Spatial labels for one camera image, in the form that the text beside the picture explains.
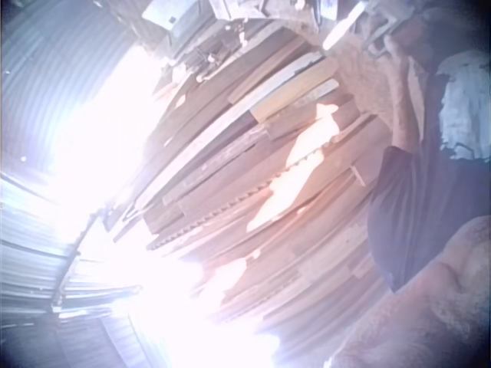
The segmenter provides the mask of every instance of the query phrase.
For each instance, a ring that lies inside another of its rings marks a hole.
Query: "wooden beam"
[[[242,98],[236,105],[227,110],[221,117],[208,126],[191,144],[189,144],[143,191],[135,201],[137,210],[143,209],[153,197],[196,155],[208,146],[222,131],[233,124],[251,106],[265,95],[289,79],[295,72],[318,60],[320,53],[312,52],[300,57],[289,66],[270,77],[267,81]]]
[[[292,31],[284,28],[280,29],[266,38],[256,48],[243,55],[243,57],[229,64],[214,78],[200,85],[183,105],[159,122],[157,128],[148,139],[145,149],[146,156],[151,156],[155,147],[158,149],[158,147],[165,144],[176,131],[197,115],[201,109],[213,102],[216,96],[220,95],[224,89],[261,65],[264,60],[294,37],[295,34]],[[225,99],[224,104],[227,105],[228,103],[228,100]]]
[[[263,123],[268,117],[331,78],[337,69],[338,62],[332,57],[319,61],[259,101],[251,109],[252,115],[259,123]]]
[[[163,198],[164,204],[168,205],[195,189],[199,184],[207,180],[211,175],[223,168],[238,155],[244,153],[250,147],[266,136],[264,126],[254,126],[248,132],[221,149],[204,164],[190,173],[182,182],[174,186]]]
[[[326,145],[322,150],[324,160],[315,168],[298,194],[299,200],[305,200],[312,193],[318,192],[319,188],[323,188],[332,182],[345,170],[349,170],[351,164],[365,152],[367,146],[374,145],[382,136],[387,134],[389,134],[387,125],[376,118],[358,127],[358,130],[352,133],[352,136],[348,136],[348,139],[343,141],[342,144]],[[217,209],[226,207],[229,202],[267,182],[268,179],[271,179],[276,174],[283,172],[287,158],[294,145],[295,141],[287,143],[227,186],[217,186],[210,182],[208,184],[210,188],[220,188],[215,195],[208,195],[204,198],[202,196],[183,197],[180,200],[180,205],[186,217],[166,228],[160,233],[160,237],[165,239],[174,235],[180,229],[204,218]]]
[[[282,136],[297,133],[319,120],[318,105],[339,104],[348,101],[348,96],[342,89],[335,89],[331,93],[318,98],[302,107],[287,107],[274,117],[265,121],[266,130],[271,140],[277,140]]]
[[[268,60],[252,71],[252,73],[230,93],[229,102],[231,104],[236,104],[252,88],[254,88],[256,84],[261,82],[265,77],[276,70],[276,68],[288,62],[288,60],[291,60],[292,56],[295,55],[295,53],[298,53],[299,49],[305,45],[306,43],[303,38],[294,38],[293,41],[288,43],[284,48],[272,55]]]

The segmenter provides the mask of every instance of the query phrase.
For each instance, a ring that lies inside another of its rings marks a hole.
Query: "skin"
[[[331,368],[467,366],[489,344],[489,216],[467,222],[351,331]]]
[[[381,56],[380,63],[387,75],[394,107],[392,146],[415,153],[420,132],[407,82],[409,58],[391,36],[386,36],[384,43],[388,52]]]

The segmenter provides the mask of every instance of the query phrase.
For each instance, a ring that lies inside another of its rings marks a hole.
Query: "dark t-shirt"
[[[438,113],[448,78],[429,81],[425,139],[412,155],[395,146],[384,152],[368,218],[375,263],[393,291],[434,259],[453,234],[488,215],[491,175],[482,159],[451,159],[440,149]]]

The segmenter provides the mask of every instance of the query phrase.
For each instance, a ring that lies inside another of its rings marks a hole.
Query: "bright light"
[[[139,279],[143,290],[126,302],[115,303],[114,312],[126,311],[155,346],[165,347],[172,367],[273,368],[272,354],[279,338],[256,335],[259,319],[213,324],[203,304],[188,296],[203,276],[199,265],[149,257],[137,265],[134,260],[127,262],[120,272],[128,272],[130,264],[137,267],[134,274],[143,274]],[[231,288],[245,267],[239,259],[219,269],[210,283],[212,289]]]
[[[58,223],[65,241],[84,228],[140,163],[143,144],[160,117],[152,92],[158,63],[130,49],[97,96],[73,111],[55,147],[54,198],[64,208]]]
[[[272,181],[269,188],[273,191],[273,195],[247,224],[248,232],[269,221],[274,221],[295,201],[315,168],[324,161],[324,154],[316,149],[339,133],[339,127],[332,118],[332,114],[337,110],[336,105],[317,105],[317,121],[298,136],[285,166],[290,167],[298,161],[300,163]]]
[[[322,47],[325,50],[329,50],[335,44],[337,44],[338,41],[341,39],[341,37],[344,36],[344,34],[348,31],[348,29],[356,22],[356,20],[364,12],[365,7],[366,4],[364,2],[358,2],[355,5],[355,7],[350,11],[350,14],[348,14],[347,18],[343,19],[342,21],[336,24],[336,26],[333,28],[331,33],[328,34],[328,36],[326,37],[324,43],[322,44]]]

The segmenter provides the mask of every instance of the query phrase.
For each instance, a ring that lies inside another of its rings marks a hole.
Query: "stack of lumber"
[[[287,361],[386,292],[367,211],[390,131],[357,108],[342,59],[284,28],[256,44],[206,82],[182,84],[184,102],[149,137],[132,196],[106,226],[116,242],[144,227],[156,255],[200,263],[194,292],[213,320],[259,319]],[[221,289],[217,275],[228,278]]]

